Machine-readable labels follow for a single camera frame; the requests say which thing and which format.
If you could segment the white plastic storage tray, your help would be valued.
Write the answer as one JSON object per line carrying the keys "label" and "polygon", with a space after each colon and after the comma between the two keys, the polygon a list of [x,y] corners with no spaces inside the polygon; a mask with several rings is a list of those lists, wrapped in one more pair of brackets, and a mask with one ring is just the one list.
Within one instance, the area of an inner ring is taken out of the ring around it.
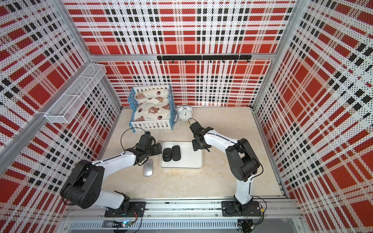
{"label": "white plastic storage tray", "polygon": [[162,150],[172,148],[173,146],[180,147],[181,159],[179,161],[171,160],[169,162],[163,161],[161,157],[159,166],[163,169],[187,169],[199,170],[203,167],[203,151],[193,150],[192,142],[190,141],[165,141],[162,145]]}

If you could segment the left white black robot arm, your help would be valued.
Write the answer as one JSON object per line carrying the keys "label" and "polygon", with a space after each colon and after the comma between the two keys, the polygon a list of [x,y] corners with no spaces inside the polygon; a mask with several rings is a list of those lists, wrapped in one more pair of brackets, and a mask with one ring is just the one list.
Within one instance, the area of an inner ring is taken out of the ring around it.
{"label": "left white black robot arm", "polygon": [[161,143],[157,143],[150,132],[145,132],[134,147],[124,149],[118,155],[97,161],[81,160],[60,191],[63,203],[82,209],[100,206],[116,214],[127,214],[130,198],[121,192],[102,189],[104,179],[123,169],[140,166],[149,157],[161,153]]}

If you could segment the black mouse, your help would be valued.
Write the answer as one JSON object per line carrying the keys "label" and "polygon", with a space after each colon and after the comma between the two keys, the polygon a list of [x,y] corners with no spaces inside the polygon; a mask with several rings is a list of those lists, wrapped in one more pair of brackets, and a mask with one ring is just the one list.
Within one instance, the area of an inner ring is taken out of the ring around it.
{"label": "black mouse", "polygon": [[171,148],[165,148],[163,150],[162,159],[164,162],[170,162],[173,159]]}
{"label": "black mouse", "polygon": [[173,161],[180,161],[181,159],[181,150],[179,145],[175,145],[172,147],[172,160]]}

